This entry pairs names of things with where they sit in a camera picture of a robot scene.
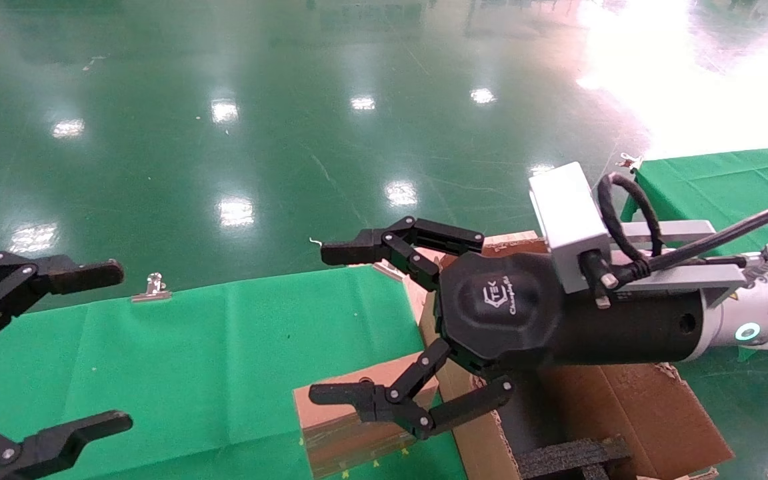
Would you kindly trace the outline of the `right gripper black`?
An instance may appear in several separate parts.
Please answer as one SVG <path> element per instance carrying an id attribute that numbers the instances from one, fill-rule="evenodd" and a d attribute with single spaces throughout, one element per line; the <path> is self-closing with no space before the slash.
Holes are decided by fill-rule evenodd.
<path id="1" fill-rule="evenodd" d="M 426 291 L 437 291 L 442 339 L 388 387 L 320 383 L 310 386 L 309 400 L 351 406 L 364 423 L 396 423 L 425 440 L 493 412 L 514 393 L 503 375 L 434 408 L 421 407 L 415 396 L 448 359 L 490 379 L 562 365 L 685 361 L 700 343 L 704 306 L 698 292 L 613 298 L 600 308 L 588 291 L 564 292 L 548 255 L 485 257 L 479 254 L 484 240 L 478 231 L 407 216 L 390 227 L 360 230 L 349 242 L 323 243 L 326 265 L 386 261 Z M 440 271 L 417 248 L 460 257 Z"/>

